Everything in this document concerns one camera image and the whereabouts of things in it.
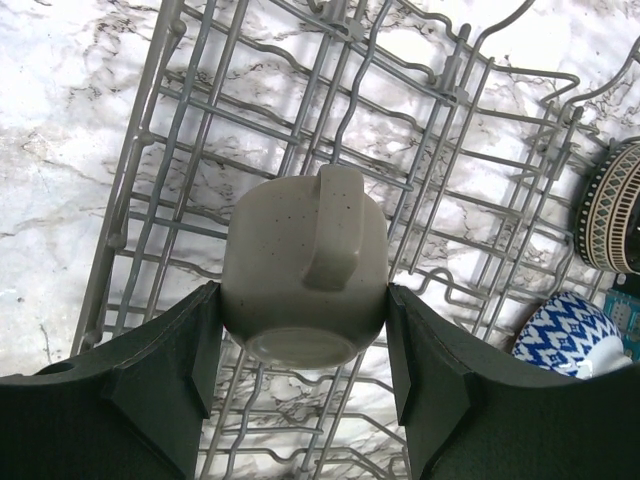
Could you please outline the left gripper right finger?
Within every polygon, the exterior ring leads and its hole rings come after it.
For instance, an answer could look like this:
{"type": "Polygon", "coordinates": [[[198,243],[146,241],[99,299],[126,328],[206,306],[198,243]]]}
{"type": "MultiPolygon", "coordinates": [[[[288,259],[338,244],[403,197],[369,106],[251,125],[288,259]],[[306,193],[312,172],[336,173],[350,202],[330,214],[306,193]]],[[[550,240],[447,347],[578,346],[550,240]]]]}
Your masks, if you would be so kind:
{"type": "Polygon", "coordinates": [[[415,479],[635,479],[639,367],[579,380],[518,360],[388,288],[398,422],[415,479]]]}

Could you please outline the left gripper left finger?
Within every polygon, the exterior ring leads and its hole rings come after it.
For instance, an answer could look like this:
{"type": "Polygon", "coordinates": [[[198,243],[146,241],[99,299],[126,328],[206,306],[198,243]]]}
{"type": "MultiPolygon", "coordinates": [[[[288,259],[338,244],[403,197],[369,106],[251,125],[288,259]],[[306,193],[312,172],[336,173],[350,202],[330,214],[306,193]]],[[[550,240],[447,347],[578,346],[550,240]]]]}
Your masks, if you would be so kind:
{"type": "Polygon", "coordinates": [[[33,375],[1,379],[4,479],[192,479],[221,352],[219,286],[33,375]]]}

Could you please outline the red blue patterned bowl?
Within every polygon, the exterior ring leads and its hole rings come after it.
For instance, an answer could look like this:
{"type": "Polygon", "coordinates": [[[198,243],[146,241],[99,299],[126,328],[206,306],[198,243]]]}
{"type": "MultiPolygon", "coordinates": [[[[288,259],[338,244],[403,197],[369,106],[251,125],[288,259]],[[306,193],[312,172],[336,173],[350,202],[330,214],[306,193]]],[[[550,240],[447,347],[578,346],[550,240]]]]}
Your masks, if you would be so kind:
{"type": "Polygon", "coordinates": [[[586,380],[632,364],[604,311],[570,291],[552,295],[527,320],[511,355],[543,370],[586,380]]]}

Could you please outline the small grey mug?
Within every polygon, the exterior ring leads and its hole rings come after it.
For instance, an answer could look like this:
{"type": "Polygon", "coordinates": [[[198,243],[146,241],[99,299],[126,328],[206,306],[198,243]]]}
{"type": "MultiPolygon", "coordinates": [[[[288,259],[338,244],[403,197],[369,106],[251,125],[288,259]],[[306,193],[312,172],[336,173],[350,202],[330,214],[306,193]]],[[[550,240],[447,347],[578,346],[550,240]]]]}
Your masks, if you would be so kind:
{"type": "Polygon", "coordinates": [[[231,337],[256,360],[293,369],[343,365],[386,315],[386,219],[363,175],[324,165],[262,183],[237,202],[221,279],[231,337]]]}

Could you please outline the dark brown patterned bowl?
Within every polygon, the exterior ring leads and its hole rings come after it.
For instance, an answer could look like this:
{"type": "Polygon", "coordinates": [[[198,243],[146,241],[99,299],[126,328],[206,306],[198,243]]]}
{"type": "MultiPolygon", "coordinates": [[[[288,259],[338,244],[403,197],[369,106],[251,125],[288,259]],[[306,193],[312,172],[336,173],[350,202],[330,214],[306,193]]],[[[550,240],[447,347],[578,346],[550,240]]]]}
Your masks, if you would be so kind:
{"type": "Polygon", "coordinates": [[[594,168],[576,214],[580,258],[606,272],[639,272],[639,138],[611,146],[594,168]]]}

